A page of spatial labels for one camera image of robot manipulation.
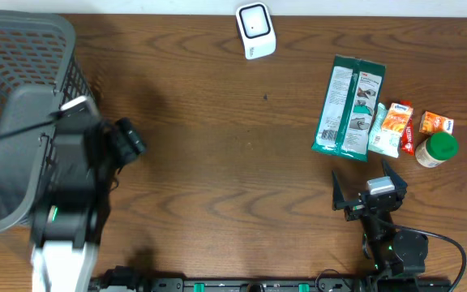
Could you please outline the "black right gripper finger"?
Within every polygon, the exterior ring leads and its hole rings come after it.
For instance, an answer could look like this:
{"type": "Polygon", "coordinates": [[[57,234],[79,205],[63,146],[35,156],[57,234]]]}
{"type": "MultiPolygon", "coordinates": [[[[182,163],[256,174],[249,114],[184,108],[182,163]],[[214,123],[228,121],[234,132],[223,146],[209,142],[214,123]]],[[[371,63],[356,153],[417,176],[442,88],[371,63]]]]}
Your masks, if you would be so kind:
{"type": "Polygon", "coordinates": [[[345,207],[345,198],[334,170],[332,171],[332,186],[332,209],[334,211],[343,209],[345,207]]]}
{"type": "Polygon", "coordinates": [[[382,167],[384,175],[391,179],[397,190],[406,189],[408,187],[407,182],[403,180],[401,176],[397,174],[385,160],[382,160],[382,167]]]}

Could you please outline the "light teal snack packet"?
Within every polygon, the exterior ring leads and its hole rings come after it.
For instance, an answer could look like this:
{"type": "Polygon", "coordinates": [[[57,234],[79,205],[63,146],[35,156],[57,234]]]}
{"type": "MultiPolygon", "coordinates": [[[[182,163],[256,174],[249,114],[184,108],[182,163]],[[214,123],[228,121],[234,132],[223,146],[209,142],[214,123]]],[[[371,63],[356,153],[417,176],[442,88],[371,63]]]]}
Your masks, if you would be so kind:
{"type": "Polygon", "coordinates": [[[383,131],[381,126],[388,113],[385,105],[378,104],[375,121],[369,134],[368,149],[389,157],[399,157],[400,136],[383,131]]]}

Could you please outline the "red snack packet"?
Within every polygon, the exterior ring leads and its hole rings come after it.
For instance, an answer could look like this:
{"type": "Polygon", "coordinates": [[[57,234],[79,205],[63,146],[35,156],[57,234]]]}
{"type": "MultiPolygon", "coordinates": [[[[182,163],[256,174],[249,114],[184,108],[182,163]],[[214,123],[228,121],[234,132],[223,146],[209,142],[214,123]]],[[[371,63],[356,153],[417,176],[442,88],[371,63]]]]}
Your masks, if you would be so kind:
{"type": "Polygon", "coordinates": [[[412,118],[409,118],[401,137],[401,150],[411,156],[414,155],[412,118]]]}

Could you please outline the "green lid white jar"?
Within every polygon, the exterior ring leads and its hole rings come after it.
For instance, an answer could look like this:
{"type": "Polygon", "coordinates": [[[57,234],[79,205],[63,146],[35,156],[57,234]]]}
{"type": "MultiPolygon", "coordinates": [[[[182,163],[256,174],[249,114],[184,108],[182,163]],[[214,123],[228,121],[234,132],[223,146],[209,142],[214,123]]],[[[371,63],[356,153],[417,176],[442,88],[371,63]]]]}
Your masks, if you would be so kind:
{"type": "Polygon", "coordinates": [[[459,144],[454,136],[438,132],[417,146],[415,158],[423,167],[434,168],[453,158],[458,151],[459,144]]]}

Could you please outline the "orange juice box pair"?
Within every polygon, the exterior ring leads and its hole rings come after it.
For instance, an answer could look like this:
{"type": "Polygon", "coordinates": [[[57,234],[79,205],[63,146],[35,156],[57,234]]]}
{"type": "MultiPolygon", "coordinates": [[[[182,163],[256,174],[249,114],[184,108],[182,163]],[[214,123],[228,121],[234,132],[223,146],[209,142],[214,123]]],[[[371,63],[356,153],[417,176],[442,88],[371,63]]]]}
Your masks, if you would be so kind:
{"type": "Polygon", "coordinates": [[[453,119],[426,111],[421,117],[419,132],[426,135],[445,132],[451,135],[453,132],[453,127],[453,119]]]}

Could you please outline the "green white wipes pack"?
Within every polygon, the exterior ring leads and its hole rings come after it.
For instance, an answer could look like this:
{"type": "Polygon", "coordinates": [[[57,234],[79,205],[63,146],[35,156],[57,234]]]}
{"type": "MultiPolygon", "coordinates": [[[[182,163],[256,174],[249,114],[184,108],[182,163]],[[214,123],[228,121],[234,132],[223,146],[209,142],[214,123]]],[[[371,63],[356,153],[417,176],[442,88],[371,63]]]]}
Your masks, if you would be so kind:
{"type": "Polygon", "coordinates": [[[337,55],[311,149],[366,161],[371,125],[379,103],[386,66],[337,55]]]}

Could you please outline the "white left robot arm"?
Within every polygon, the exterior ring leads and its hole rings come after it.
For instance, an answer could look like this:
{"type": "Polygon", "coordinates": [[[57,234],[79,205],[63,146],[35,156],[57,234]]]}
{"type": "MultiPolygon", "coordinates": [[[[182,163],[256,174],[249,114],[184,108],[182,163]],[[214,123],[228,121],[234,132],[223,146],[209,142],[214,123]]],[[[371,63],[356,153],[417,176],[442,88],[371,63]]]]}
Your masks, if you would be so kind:
{"type": "Polygon", "coordinates": [[[32,209],[32,288],[85,291],[121,169],[147,146],[129,118],[71,114],[56,122],[53,173],[32,209]]]}

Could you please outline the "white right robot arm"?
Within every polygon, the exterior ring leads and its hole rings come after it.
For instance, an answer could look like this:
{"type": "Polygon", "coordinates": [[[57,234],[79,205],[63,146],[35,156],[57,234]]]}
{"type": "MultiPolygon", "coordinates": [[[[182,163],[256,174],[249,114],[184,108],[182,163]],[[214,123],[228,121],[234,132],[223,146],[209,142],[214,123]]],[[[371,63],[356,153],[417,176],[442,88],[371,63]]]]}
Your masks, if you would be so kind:
{"type": "Polygon", "coordinates": [[[395,227],[392,212],[399,209],[408,184],[386,162],[383,176],[369,180],[366,190],[354,200],[346,200],[337,176],[332,173],[332,209],[342,210],[346,221],[360,221],[365,244],[370,248],[379,273],[387,277],[416,276],[426,271],[427,236],[395,227]]]}

